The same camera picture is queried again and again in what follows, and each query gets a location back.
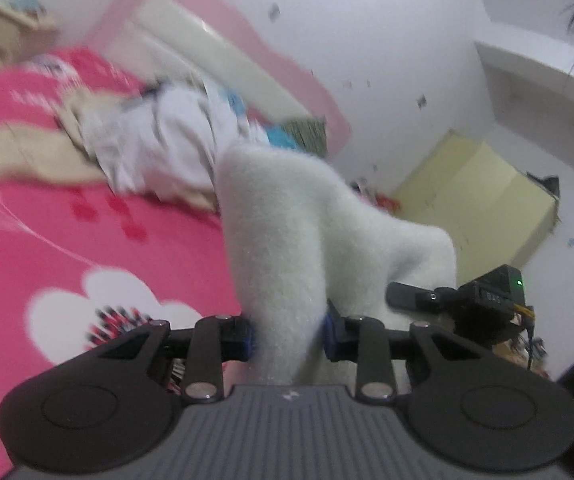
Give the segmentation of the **cream knit sweater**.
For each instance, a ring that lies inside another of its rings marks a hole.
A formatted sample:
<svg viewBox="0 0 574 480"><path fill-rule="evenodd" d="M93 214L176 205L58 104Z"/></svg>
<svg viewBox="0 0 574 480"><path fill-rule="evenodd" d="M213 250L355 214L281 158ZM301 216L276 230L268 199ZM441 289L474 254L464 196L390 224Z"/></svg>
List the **cream knit sweater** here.
<svg viewBox="0 0 574 480"><path fill-rule="evenodd" d="M389 283L453 287L456 252L436 226L390 216L362 200L326 162L238 144L217 163L217 200L252 358L225 368L225 384L354 384L352 363L331 363L323 325L333 304L406 330L415 315L386 304Z"/></svg>

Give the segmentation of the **yellow wardrobe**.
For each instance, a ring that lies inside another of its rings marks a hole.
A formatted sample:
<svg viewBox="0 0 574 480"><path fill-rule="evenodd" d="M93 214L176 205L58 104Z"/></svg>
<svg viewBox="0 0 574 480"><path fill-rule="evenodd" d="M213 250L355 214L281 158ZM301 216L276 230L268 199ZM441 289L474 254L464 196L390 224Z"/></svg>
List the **yellow wardrobe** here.
<svg viewBox="0 0 574 480"><path fill-rule="evenodd" d="M558 220L559 198L488 144L448 132L395 190L400 218L451 236L457 283L502 264L522 268Z"/></svg>

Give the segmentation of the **pink floral bedsheet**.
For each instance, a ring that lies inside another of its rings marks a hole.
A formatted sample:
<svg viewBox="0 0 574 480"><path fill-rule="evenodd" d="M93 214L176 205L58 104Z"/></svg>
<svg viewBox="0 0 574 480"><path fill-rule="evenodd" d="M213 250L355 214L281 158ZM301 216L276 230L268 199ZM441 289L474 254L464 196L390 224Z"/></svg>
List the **pink floral bedsheet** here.
<svg viewBox="0 0 574 480"><path fill-rule="evenodd" d="M238 310L217 216L104 185L0 182L0 402L100 341L106 315L180 328Z"/></svg>

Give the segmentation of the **olive green cushion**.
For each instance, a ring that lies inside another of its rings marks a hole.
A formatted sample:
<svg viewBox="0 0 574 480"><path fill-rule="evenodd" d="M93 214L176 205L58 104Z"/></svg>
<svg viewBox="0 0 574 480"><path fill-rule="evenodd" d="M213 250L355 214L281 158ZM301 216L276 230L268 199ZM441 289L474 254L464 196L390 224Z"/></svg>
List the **olive green cushion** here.
<svg viewBox="0 0 574 480"><path fill-rule="evenodd" d="M326 120L324 118L290 119L281 124L289 136L296 141L306 153L318 158L328 154Z"/></svg>

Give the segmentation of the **blue garment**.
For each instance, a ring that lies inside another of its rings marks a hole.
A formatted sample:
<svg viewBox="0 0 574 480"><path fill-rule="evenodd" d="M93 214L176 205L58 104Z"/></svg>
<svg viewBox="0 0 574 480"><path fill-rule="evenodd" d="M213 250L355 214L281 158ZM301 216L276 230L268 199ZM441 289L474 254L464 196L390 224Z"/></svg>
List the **blue garment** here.
<svg viewBox="0 0 574 480"><path fill-rule="evenodd" d="M272 148L282 148L283 150L302 151L293 136L280 125L267 122L250 108L237 93L224 89L220 91L220 96L229 103L229 107L237 117L244 135L252 142L265 143Z"/></svg>

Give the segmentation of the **beige sweatshirt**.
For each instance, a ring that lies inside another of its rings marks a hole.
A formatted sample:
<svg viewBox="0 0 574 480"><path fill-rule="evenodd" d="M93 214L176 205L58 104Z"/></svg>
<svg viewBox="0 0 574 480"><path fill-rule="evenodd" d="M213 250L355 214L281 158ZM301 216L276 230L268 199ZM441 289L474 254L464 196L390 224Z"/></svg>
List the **beige sweatshirt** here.
<svg viewBox="0 0 574 480"><path fill-rule="evenodd" d="M0 125L0 181L38 181L52 185L105 183L104 172L86 154L80 136L81 117L85 110L100 110L138 96L108 91L79 89L70 92L55 110L60 128L45 130L26 122L4 122ZM217 210L215 191L203 200L184 202L204 211Z"/></svg>

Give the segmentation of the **white garment pile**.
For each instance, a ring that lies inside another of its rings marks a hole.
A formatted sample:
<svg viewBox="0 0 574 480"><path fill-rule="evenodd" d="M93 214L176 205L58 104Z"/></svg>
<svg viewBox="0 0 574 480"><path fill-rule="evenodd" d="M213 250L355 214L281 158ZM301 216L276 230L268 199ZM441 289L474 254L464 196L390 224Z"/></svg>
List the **white garment pile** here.
<svg viewBox="0 0 574 480"><path fill-rule="evenodd" d="M80 136L112 192L158 200L203 200L233 144L266 145L243 101L212 82L166 81L138 98L85 110Z"/></svg>

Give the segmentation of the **pink padded headboard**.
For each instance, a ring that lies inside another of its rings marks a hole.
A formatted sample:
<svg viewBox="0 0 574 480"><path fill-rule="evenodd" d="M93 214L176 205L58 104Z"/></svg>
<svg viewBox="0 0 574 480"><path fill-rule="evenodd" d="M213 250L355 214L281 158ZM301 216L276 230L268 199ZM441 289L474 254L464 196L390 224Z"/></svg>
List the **pink padded headboard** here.
<svg viewBox="0 0 574 480"><path fill-rule="evenodd" d="M323 118L331 155L351 138L311 70L270 48L223 0L112 0L86 44L143 80L196 74L220 84L267 122Z"/></svg>

